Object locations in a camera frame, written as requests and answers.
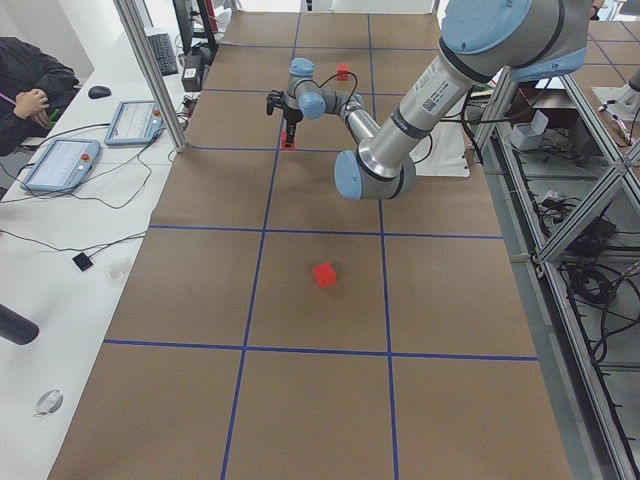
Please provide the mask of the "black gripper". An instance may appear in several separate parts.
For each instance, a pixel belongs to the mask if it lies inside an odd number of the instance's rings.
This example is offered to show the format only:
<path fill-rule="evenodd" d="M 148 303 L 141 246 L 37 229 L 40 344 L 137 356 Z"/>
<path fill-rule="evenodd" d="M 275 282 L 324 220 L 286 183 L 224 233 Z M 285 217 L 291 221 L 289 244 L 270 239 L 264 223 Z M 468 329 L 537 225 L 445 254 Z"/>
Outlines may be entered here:
<path fill-rule="evenodd" d="M 293 143 L 295 140 L 296 123 L 303 120 L 303 113 L 299 109 L 297 100 L 293 98 L 288 92 L 284 92 L 281 104 L 283 107 L 283 116 L 286 122 L 286 143 Z"/>

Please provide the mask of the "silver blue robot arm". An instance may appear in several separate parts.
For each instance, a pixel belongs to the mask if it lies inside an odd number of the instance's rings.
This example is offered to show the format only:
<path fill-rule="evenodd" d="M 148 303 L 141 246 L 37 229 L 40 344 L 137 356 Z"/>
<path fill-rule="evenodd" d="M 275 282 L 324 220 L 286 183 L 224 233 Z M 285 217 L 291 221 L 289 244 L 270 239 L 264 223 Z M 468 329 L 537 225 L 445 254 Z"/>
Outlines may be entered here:
<path fill-rule="evenodd" d="M 306 58 L 292 60 L 288 85 L 269 93 L 266 112 L 282 110 L 287 145 L 302 120 L 339 116 L 357 147 L 336 159 L 338 192 L 350 200 L 394 199 L 416 179 L 411 151 L 473 86 L 504 67 L 516 82 L 578 70 L 586 58 L 589 19 L 586 1 L 451 1 L 438 55 L 383 124 L 355 95 L 319 86 Z"/>

